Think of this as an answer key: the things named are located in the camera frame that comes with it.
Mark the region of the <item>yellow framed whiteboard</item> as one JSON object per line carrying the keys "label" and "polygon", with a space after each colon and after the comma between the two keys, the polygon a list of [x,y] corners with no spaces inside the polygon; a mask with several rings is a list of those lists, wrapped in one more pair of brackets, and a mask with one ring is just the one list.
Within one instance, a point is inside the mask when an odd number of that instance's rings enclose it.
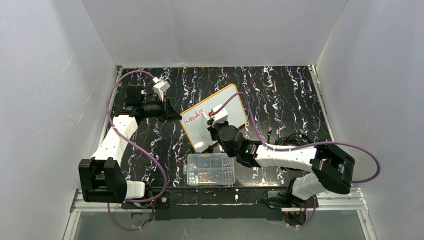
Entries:
{"label": "yellow framed whiteboard", "polygon": [[247,115],[239,95],[235,96],[224,109],[211,116],[212,112],[216,112],[237,92],[236,85],[231,83],[180,114],[182,117],[180,124],[196,153],[201,153],[216,143],[207,130],[208,120],[217,120],[219,123],[228,121],[229,125],[237,128],[247,122]]}

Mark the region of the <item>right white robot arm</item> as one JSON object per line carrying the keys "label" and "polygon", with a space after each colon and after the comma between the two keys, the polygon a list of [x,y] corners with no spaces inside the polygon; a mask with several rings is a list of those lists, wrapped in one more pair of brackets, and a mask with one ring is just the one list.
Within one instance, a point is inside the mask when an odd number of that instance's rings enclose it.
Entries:
{"label": "right white robot arm", "polygon": [[228,121],[206,122],[212,140],[244,167],[280,167],[306,171],[290,181],[284,199],[306,201],[321,192],[347,195],[351,191],[355,160],[340,147],[324,142],[312,146],[267,145],[246,139]]}

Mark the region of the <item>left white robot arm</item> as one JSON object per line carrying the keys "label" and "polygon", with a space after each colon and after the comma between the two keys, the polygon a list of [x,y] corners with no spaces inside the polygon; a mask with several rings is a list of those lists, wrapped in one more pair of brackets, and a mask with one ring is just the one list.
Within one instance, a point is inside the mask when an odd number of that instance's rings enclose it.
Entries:
{"label": "left white robot arm", "polygon": [[153,196],[145,181],[124,177],[121,160],[128,139],[144,119],[156,118],[162,123],[182,119],[166,97],[169,87],[164,80],[156,83],[152,90],[141,85],[127,86],[126,97],[112,117],[113,126],[92,156],[82,159],[78,165],[82,196],[86,202],[120,204],[148,200]]}

